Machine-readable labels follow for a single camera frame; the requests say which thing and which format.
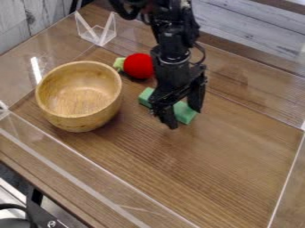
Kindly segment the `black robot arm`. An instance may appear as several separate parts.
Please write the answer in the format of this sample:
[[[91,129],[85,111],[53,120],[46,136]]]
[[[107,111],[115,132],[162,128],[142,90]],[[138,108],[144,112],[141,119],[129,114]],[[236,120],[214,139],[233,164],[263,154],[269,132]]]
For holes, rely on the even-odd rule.
[[[186,100],[189,107],[202,111],[208,77],[204,61],[192,61],[201,26],[192,0],[109,0],[125,20],[141,19],[152,27],[157,46],[150,51],[158,85],[149,97],[154,115],[169,128],[178,127],[174,105]]]

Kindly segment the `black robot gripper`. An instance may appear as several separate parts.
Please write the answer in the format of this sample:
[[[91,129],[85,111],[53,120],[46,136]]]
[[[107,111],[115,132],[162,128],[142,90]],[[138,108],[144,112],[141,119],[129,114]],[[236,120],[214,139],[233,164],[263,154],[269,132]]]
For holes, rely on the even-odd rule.
[[[174,113],[174,104],[184,98],[188,99],[190,108],[202,112],[206,90],[206,65],[200,60],[190,63],[192,54],[178,62],[165,61],[161,58],[161,46],[156,46],[150,52],[158,85],[149,97],[154,115],[170,128],[178,128],[178,120]]]

